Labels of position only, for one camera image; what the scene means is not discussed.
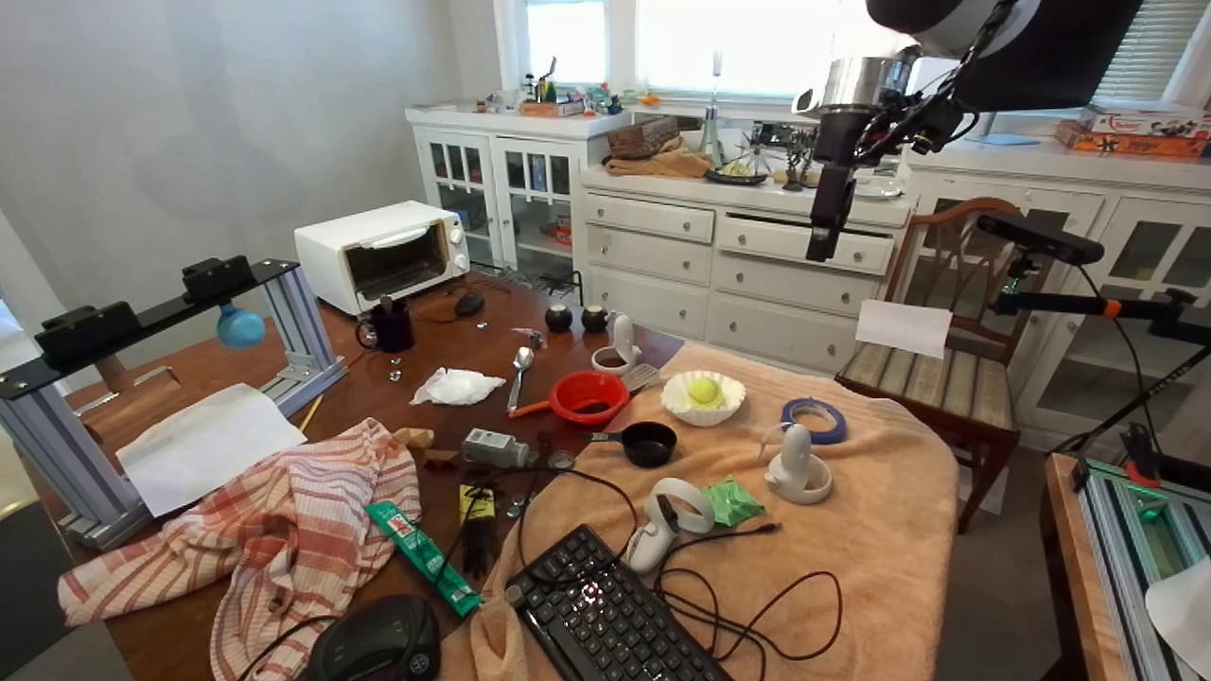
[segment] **green object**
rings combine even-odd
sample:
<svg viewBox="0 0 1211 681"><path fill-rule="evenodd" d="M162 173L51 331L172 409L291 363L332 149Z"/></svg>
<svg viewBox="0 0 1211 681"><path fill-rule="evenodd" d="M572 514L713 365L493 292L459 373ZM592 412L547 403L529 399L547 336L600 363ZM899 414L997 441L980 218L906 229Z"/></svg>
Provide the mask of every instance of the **green object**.
<svg viewBox="0 0 1211 681"><path fill-rule="evenodd" d="M406 516L397 501L369 498L365 516L382 535L388 535L388 544L412 563L412 571L421 571L427 586L440 590L440 598L452 609L459 620L474 615L484 606L475 586L464 582L464 574L441 557L441 549L427 532L421 532L421 527Z"/></svg>
<svg viewBox="0 0 1211 681"><path fill-rule="evenodd" d="M760 514L765 508L758 501L758 494L748 494L737 481L721 475L720 485L708 489L708 508L710 508L710 522L713 527L742 527L753 514Z"/></svg>

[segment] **black keyboard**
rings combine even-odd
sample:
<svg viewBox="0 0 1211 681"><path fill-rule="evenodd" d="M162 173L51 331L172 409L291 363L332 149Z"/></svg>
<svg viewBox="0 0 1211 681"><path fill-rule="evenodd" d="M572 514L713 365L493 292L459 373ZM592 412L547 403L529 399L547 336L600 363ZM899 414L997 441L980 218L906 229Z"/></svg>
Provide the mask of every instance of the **black keyboard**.
<svg viewBox="0 0 1211 681"><path fill-rule="evenodd" d="M575 527L507 582L517 609L560 678L605 681L710 681L720 660L688 640L664 600L657 600L605 540Z"/></svg>

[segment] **towel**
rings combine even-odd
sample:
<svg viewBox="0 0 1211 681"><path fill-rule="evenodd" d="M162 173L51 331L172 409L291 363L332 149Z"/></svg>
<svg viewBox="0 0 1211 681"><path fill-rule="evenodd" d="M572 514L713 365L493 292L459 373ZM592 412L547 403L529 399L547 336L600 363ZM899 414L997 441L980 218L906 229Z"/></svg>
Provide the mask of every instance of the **towel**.
<svg viewBox="0 0 1211 681"><path fill-rule="evenodd" d="M421 516L417 429L364 419L336 437L280 451L168 516L155 535L61 574L68 625L107 620L192 595L221 574L213 620L213 678L238 678L280 631L341 615L354 586L388 558L365 527L365 498ZM253 678L297 678L320 625L282 640Z"/></svg>
<svg viewBox="0 0 1211 681"><path fill-rule="evenodd" d="M657 475L686 475L700 489L729 475L748 489L783 529L760 535L710 540L673 563L710 580L720 609L748 620L803 571L832 571L842 590L838 640L811 656L766 655L765 678L934 678L942 640L944 568L958 516L958 465L944 441L898 399L860 397L819 373L789 373L732 353L686 342L664 373L720 369L748 387L746 409L721 426L686 426L657 403L657 390L640 392L614 426L660 419L677 426L677 456L660 470L635 470L616 441L591 441L575 470L620 485L640 508ZM848 414L851 434L818 445L835 489L818 508L793 508L766 491L765 465L777 451L779 409L789 397L818 397ZM626 508L578 475L556 475L524 511L524 558L541 557L567 529L585 522L620 549L633 532ZM504 582L520 568L510 529L499 563L484 580L484 609L441 640L441 678L556 678L534 634L504 600ZM708 606L705 590L669 580L677 595ZM813 651L835 615L832 586L813 582L783 598L758 626L783 651ZM758 678L758 651L737 646L729 678Z"/></svg>

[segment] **plate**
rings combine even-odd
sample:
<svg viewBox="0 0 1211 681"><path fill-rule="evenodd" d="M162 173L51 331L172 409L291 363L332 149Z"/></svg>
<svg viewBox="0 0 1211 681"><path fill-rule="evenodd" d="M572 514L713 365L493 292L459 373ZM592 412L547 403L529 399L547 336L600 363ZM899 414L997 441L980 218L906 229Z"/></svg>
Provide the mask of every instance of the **plate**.
<svg viewBox="0 0 1211 681"><path fill-rule="evenodd" d="M708 170L705 176L713 185L760 185L766 173L713 173L713 170Z"/></svg>

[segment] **bottle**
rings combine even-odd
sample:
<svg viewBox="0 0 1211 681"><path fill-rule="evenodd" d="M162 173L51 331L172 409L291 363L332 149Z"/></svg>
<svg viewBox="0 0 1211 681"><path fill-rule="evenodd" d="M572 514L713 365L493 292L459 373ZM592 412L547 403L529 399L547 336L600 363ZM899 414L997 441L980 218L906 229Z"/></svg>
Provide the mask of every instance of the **bottle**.
<svg viewBox="0 0 1211 681"><path fill-rule="evenodd" d="M696 149L708 157L710 170L727 163L713 109L705 112L705 129L696 136Z"/></svg>

